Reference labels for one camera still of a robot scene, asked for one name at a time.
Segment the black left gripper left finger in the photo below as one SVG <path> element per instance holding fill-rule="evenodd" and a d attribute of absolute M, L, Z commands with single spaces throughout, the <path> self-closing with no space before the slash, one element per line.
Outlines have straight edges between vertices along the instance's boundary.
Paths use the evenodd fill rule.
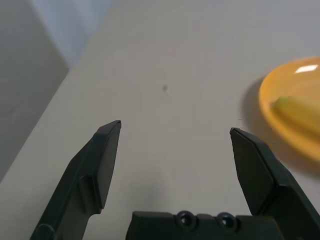
<path fill-rule="evenodd" d="M 105 208 L 115 167 L 121 121 L 101 126 L 72 158 L 32 240 L 81 240 L 91 216 Z"/>

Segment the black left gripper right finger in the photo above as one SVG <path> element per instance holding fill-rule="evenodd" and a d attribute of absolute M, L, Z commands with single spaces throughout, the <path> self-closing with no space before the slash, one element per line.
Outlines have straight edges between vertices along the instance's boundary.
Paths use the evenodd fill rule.
<path fill-rule="evenodd" d="M 318 240 L 320 215 L 289 170 L 258 137 L 239 128 L 229 133 L 251 214 L 272 218 L 286 240 Z"/>

